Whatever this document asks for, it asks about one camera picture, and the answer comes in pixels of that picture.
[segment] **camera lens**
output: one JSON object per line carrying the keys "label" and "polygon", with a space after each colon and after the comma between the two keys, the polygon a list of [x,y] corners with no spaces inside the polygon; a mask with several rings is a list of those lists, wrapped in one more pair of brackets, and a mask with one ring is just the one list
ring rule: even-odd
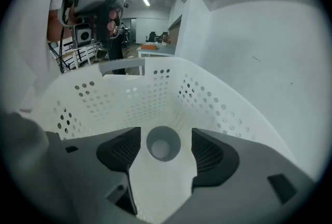
{"label": "camera lens", "polygon": [[89,33],[88,32],[83,32],[81,35],[82,40],[87,40],[89,38]]}

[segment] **white cloth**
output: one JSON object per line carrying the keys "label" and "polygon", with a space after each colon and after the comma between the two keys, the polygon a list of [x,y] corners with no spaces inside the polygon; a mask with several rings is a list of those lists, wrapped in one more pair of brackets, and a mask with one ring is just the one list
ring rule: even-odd
{"label": "white cloth", "polygon": [[7,112],[33,108],[48,85],[60,76],[47,42],[47,20],[61,0],[13,0],[0,30],[1,102]]}

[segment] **white laundry basket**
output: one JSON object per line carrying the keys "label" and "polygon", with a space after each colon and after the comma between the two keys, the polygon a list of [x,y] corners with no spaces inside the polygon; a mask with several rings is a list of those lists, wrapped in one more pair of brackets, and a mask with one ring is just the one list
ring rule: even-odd
{"label": "white laundry basket", "polygon": [[[139,65],[145,66],[145,76],[103,75]],[[164,221],[191,195],[197,174],[192,128],[260,142],[294,161],[256,108],[220,79],[181,58],[119,60],[66,73],[49,86],[32,119],[62,139],[141,127],[141,150],[129,173],[138,217],[152,223]],[[149,131],[161,125],[181,139],[179,154],[169,162],[154,159],[145,144]]]}

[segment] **orange box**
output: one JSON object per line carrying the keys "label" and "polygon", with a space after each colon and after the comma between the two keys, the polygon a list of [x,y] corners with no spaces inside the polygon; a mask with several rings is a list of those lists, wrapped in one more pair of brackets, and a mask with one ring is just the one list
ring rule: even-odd
{"label": "orange box", "polygon": [[157,50],[157,46],[151,44],[142,44],[141,50]]}

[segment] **chair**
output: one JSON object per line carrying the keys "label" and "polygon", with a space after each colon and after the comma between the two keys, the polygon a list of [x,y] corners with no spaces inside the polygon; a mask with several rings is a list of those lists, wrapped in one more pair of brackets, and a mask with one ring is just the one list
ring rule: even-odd
{"label": "chair", "polygon": [[149,40],[146,37],[146,42],[147,43],[154,43],[155,42],[155,37],[156,37],[156,32],[155,31],[151,31],[150,35],[149,35]]}

